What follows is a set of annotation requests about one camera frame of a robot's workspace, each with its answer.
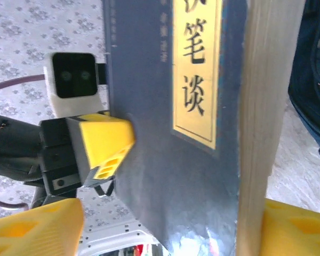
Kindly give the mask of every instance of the camera lens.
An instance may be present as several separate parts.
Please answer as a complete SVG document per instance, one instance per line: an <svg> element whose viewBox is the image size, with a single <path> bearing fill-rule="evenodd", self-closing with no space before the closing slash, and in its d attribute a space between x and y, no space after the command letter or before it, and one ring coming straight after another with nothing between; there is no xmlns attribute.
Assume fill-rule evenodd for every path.
<svg viewBox="0 0 320 256"><path fill-rule="evenodd" d="M72 78L71 73L68 72L68 71L63 71L60 75L61 75L62 79L63 79L64 81L66 81L66 82L70 81L71 78Z"/></svg>
<svg viewBox="0 0 320 256"><path fill-rule="evenodd" d="M90 73L88 71L83 71L81 77L83 80L88 80L90 78Z"/></svg>

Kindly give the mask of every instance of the purple cable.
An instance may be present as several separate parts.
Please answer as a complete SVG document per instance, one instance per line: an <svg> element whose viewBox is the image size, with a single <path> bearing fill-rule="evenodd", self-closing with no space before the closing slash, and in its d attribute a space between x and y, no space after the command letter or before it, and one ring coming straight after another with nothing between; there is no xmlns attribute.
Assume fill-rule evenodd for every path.
<svg viewBox="0 0 320 256"><path fill-rule="evenodd" d="M42 81L42 80L45 80L45 76L43 74L15 78L15 79L11 79L8 81L0 82L0 90L3 88L10 87L12 85L16 85L16 84ZM17 210L17 209L21 209L21 208L23 208L24 211L28 210L28 204L26 204L26 203L9 204L9 203L4 203L4 202L0 201L0 207L5 208L7 210Z"/></svg>
<svg viewBox="0 0 320 256"><path fill-rule="evenodd" d="M8 81L0 82L0 90L3 89L3 88L6 88L6 87L10 87L12 85L16 85L16 84L35 82L35 81L42 81L42 80L45 80L45 76L43 74L34 75L34 76L19 77L19 78L11 79L11 80L8 80Z"/></svg>

